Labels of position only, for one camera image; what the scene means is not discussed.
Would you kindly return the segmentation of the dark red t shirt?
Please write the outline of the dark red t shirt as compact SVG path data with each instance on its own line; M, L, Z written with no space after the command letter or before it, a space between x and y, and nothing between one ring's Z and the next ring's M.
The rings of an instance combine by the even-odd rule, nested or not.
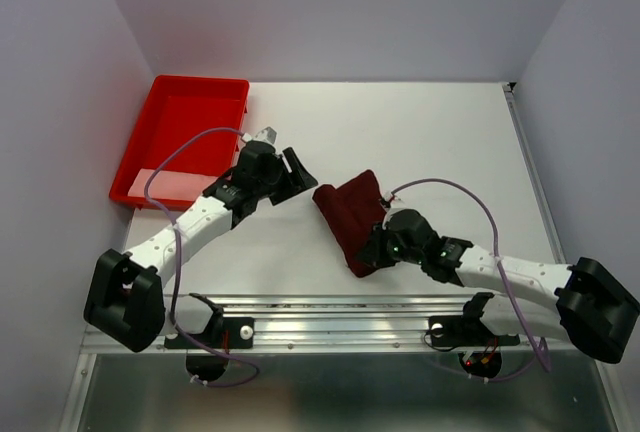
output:
M357 254L365 246L374 225L386 215L382 199L379 182L370 169L339 187L321 185L312 196L341 248L349 270L357 278L364 278L377 270L359 261Z

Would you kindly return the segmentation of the red plastic tray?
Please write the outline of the red plastic tray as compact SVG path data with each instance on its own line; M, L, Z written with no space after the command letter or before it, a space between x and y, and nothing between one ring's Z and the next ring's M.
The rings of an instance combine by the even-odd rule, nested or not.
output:
M241 129L249 82L244 79L161 75L155 78L131 133L109 198L149 208L144 185L151 173L197 134L216 127ZM240 139L212 133L173 159L153 180L149 193L172 211L184 211L234 163Z

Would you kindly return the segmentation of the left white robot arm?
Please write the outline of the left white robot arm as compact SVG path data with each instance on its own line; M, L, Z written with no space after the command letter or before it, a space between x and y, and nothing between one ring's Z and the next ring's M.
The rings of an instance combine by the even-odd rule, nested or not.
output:
M261 200L278 205L317 184L292 148L277 152L268 143L249 142L236 165L168 226L133 248L109 249L97 259L84 320L133 352L178 333L177 299L166 298L164 288L180 283L183 265L253 214Z

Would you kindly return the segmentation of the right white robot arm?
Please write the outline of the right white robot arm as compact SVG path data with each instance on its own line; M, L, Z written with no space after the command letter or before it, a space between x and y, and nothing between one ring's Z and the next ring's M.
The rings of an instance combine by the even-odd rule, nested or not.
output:
M497 257L469 241L386 230L377 225L356 254L376 269L399 262L418 265L433 280L503 293L517 305L537 306L545 319L526 319L532 336L570 341L601 362L617 364L639 317L639 302L599 262L582 257L574 265L536 264Z

